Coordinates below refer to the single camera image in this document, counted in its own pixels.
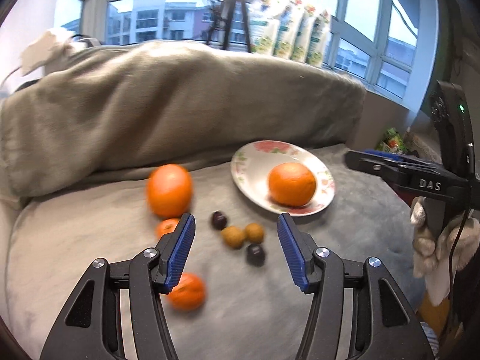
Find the glove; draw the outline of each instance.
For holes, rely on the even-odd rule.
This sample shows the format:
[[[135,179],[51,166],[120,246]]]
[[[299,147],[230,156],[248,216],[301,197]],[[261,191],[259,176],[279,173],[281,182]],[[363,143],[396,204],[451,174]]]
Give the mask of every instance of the glove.
[[[415,229],[412,243],[413,275],[416,278],[425,278],[430,301],[434,306],[438,306],[450,291],[448,259],[464,213],[453,218],[436,240],[427,226],[424,199],[414,198],[410,210],[410,221]],[[470,212],[453,255],[454,277],[457,271],[461,271],[469,263],[479,243],[480,223],[471,217]]]

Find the floral plate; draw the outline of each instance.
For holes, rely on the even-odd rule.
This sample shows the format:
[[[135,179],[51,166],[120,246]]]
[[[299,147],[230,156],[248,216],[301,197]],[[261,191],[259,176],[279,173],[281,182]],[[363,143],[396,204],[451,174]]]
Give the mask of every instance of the floral plate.
[[[317,179],[315,195],[303,207],[281,206],[269,197],[268,174],[273,167],[285,162],[304,164]],[[327,207],[335,195],[332,174],[322,161],[305,149],[277,140],[260,140],[243,146],[232,158],[231,171],[237,187],[247,198],[277,214],[312,215]]]

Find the snack bag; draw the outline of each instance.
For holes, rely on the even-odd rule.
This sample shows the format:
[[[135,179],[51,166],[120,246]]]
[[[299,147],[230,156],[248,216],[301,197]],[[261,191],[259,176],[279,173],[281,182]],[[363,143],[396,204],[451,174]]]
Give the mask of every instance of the snack bag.
[[[251,52],[271,56],[286,0],[255,0],[250,6]]]
[[[332,17],[326,10],[318,15],[315,20],[307,53],[307,64],[317,68],[322,67],[328,36],[330,35],[331,20]]]
[[[278,31],[277,44],[273,52],[274,56],[290,59],[304,11],[302,0],[293,0],[287,5],[280,17],[280,29]]]
[[[307,4],[305,11],[303,12],[303,18],[300,24],[300,28],[295,39],[295,45],[293,47],[292,61],[305,62],[307,58],[307,51],[310,45],[311,33],[314,29],[315,20],[318,14],[315,14],[316,10],[313,5]]]
[[[407,148],[403,143],[400,134],[394,128],[389,128],[383,135],[382,140],[378,143],[375,150],[386,153],[405,154]]]

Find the gray blanket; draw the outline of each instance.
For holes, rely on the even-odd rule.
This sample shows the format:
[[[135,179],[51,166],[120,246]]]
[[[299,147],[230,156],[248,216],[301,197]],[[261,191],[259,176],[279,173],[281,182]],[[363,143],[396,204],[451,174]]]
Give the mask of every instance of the gray blanket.
[[[198,169],[253,140],[343,143],[365,93],[306,64],[188,42],[99,47],[70,64],[5,100],[2,192],[42,196],[95,171],[141,179],[135,168],[165,162]]]
[[[312,151],[331,170],[337,192],[326,210],[295,221],[319,245],[343,258],[364,261],[378,256],[417,307],[424,285],[412,277],[410,209],[379,178],[346,169],[345,151],[344,145]],[[278,216],[242,195],[233,183],[230,163],[191,175],[191,212],[197,227],[185,271],[205,280],[208,299],[191,313],[175,312],[163,300],[178,357],[294,359],[311,295],[303,295],[293,283],[278,241]],[[156,244],[159,220],[147,208],[145,183],[122,181],[57,192],[33,199],[23,210],[11,241],[7,291],[12,332],[33,359],[39,357],[63,303],[93,259],[122,261]],[[257,222],[265,227],[263,267],[246,263],[245,247],[232,250],[223,245],[219,232],[209,225],[215,210],[224,211],[232,225]],[[135,360],[128,291],[121,296],[126,355]],[[349,293],[339,359],[348,353],[344,339],[350,334],[351,300]]]

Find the plate rim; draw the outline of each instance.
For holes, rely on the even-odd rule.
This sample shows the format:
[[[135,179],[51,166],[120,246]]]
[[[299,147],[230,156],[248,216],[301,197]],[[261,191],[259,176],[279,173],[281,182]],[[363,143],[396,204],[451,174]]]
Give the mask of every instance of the plate rim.
[[[236,162],[234,161],[234,158],[237,156],[238,152],[240,152],[243,148],[245,148],[246,146],[250,146],[250,145],[254,145],[255,143],[260,143],[260,142],[273,142],[273,143],[282,143],[282,144],[287,144],[289,145],[290,147],[294,148],[295,150],[298,150],[300,152],[306,152],[307,154],[313,156],[317,161],[319,161],[328,171],[328,173],[330,174],[331,178],[332,178],[332,181],[333,181],[333,188],[334,188],[334,193],[333,193],[333,196],[332,196],[332,199],[330,200],[330,202],[328,202],[328,204],[325,204],[323,207],[321,207],[320,209],[318,210],[315,210],[313,212],[308,212],[308,213],[293,213],[293,212],[288,212],[287,210],[285,211],[280,211],[280,210],[277,210],[275,208],[272,208],[266,204],[263,204],[262,202],[259,202],[257,200],[253,200],[251,197],[250,197],[250,194],[248,194],[245,189],[243,188],[242,184],[238,181],[238,178],[237,178],[237,171],[236,171],[236,168],[235,168],[235,164]],[[292,143],[288,143],[288,142],[283,142],[281,140],[275,140],[275,139],[261,139],[261,140],[256,140],[256,141],[253,141],[253,142],[249,142],[249,143],[246,143],[244,144],[242,147],[240,147],[239,149],[236,150],[236,152],[234,153],[234,155],[232,156],[232,159],[230,161],[230,173],[231,173],[231,176],[232,176],[232,179],[233,179],[233,182],[235,183],[235,185],[237,186],[237,188],[243,193],[243,195],[245,197],[247,197],[251,202],[253,202],[254,204],[256,204],[257,206],[259,207],[262,207],[263,209],[267,210],[267,211],[270,211],[270,212],[273,212],[275,214],[282,214],[284,212],[287,212],[288,214],[290,214],[291,216],[309,216],[309,215],[314,215],[314,214],[317,214],[319,213],[320,211],[323,211],[324,209],[326,209],[334,200],[335,198],[335,195],[336,195],[336,192],[337,192],[337,189],[335,188],[335,179],[332,175],[332,172],[330,171],[330,169],[328,169],[327,165],[325,165],[325,163],[323,163],[323,161],[318,158],[315,154],[311,153],[310,151],[302,148],[302,147],[299,147],[297,145],[294,145]]]

